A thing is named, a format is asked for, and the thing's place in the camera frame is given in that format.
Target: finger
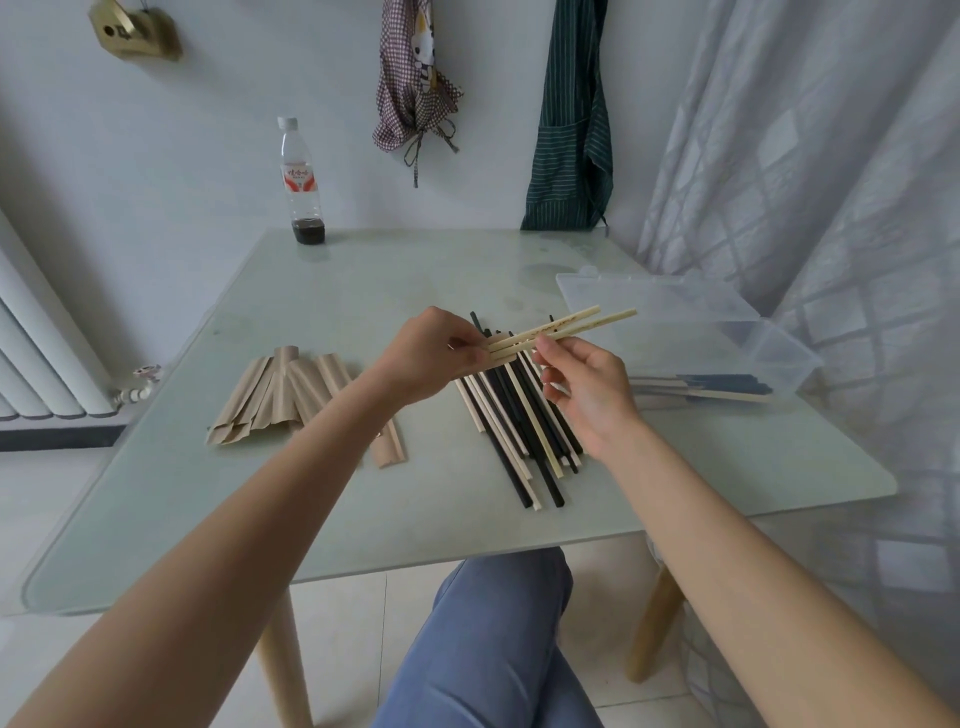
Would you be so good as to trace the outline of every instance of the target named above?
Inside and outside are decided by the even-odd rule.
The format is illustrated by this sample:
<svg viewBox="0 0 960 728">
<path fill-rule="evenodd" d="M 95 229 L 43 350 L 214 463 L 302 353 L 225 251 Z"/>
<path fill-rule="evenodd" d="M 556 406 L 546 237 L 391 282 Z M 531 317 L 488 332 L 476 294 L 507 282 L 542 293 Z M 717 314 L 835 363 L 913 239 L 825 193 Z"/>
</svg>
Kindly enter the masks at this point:
<svg viewBox="0 0 960 728">
<path fill-rule="evenodd" d="M 482 346 L 487 342 L 487 337 L 477 330 L 477 327 L 467 319 L 461 318 L 450 311 L 445 311 L 442 308 L 438 308 L 437 310 L 441 313 L 444 331 L 449 338 L 458 339 L 474 347 Z"/>
<path fill-rule="evenodd" d="M 560 346 L 572 353 L 580 361 L 587 361 L 591 354 L 607 353 L 606 349 L 601 349 L 589 341 L 581 339 L 579 336 L 567 336 L 557 342 Z"/>
<path fill-rule="evenodd" d="M 453 362 L 453 370 L 456 373 L 454 378 L 482 372 L 493 364 L 493 356 L 483 347 L 452 349 L 448 356 Z"/>
<path fill-rule="evenodd" d="M 543 334 L 537 337 L 537 351 L 540 352 L 548 366 L 556 367 L 567 378 L 577 376 L 587 367 L 565 347 Z"/>
<path fill-rule="evenodd" d="M 560 391 L 552 384 L 544 384 L 543 396 L 560 407 L 561 412 L 566 411 L 566 404 L 570 401 L 570 397 L 566 392 Z"/>
<path fill-rule="evenodd" d="M 546 382 L 548 384 L 549 383 L 563 384 L 564 382 L 566 382 L 566 377 L 564 376 L 564 373 L 561 372 L 559 369 L 555 367 L 547 367 L 546 369 L 543 370 L 543 373 L 540 375 L 540 381 Z"/>
</svg>

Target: wooden table leg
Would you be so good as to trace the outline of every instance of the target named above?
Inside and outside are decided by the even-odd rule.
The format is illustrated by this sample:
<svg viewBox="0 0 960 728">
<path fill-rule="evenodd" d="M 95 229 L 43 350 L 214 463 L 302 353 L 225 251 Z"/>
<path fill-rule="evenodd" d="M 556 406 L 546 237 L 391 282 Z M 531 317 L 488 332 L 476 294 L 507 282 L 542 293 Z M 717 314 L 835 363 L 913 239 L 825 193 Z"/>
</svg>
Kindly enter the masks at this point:
<svg viewBox="0 0 960 728">
<path fill-rule="evenodd" d="M 283 728 L 314 728 L 289 589 L 283 593 L 274 615 L 260 635 L 256 654 L 270 683 Z"/>
<path fill-rule="evenodd" d="M 654 591 L 647 600 L 636 628 L 634 644 L 627 656 L 626 673 L 630 680 L 642 683 L 653 673 L 657 654 L 670 631 L 670 625 L 683 606 L 684 593 L 680 591 L 673 574 L 666 566 L 660 567 Z"/>
</svg>

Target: blue pants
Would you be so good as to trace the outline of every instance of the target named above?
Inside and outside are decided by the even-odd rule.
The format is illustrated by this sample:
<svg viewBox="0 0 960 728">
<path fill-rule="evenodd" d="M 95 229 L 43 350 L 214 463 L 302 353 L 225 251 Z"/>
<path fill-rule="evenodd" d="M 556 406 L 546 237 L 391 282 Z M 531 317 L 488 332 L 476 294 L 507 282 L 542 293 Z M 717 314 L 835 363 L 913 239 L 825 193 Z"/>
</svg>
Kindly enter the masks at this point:
<svg viewBox="0 0 960 728">
<path fill-rule="evenodd" d="M 372 728 L 602 728 L 557 647 L 559 548 L 467 559 L 433 602 Z"/>
</svg>

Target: white wall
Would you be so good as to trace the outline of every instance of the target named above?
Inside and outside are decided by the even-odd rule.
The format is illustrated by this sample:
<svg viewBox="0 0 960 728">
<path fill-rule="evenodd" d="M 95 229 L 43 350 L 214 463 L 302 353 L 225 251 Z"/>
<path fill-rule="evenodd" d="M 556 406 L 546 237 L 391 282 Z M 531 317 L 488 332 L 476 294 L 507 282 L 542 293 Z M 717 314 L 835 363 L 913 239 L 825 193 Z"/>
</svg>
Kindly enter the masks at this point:
<svg viewBox="0 0 960 728">
<path fill-rule="evenodd" d="M 174 356 L 285 222 L 278 114 L 300 118 L 331 227 L 519 225 L 554 0 L 436 0 L 440 68 L 467 94 L 462 151 L 429 139 L 419 190 L 371 141 L 381 0 L 156 4 L 180 63 L 103 51 L 89 0 L 0 2 L 0 207 L 115 373 Z M 705 4 L 611 1 L 619 240 L 639 234 Z"/>
</svg>

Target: radiator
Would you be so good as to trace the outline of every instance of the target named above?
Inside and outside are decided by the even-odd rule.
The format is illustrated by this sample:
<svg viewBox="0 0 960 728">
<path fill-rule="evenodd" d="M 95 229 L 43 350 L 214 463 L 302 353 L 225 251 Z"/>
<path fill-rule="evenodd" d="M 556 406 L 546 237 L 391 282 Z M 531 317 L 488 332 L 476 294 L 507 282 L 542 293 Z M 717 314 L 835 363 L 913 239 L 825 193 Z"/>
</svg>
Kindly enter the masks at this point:
<svg viewBox="0 0 960 728">
<path fill-rule="evenodd" d="M 106 369 L 0 211 L 0 420 L 114 412 Z"/>
</svg>

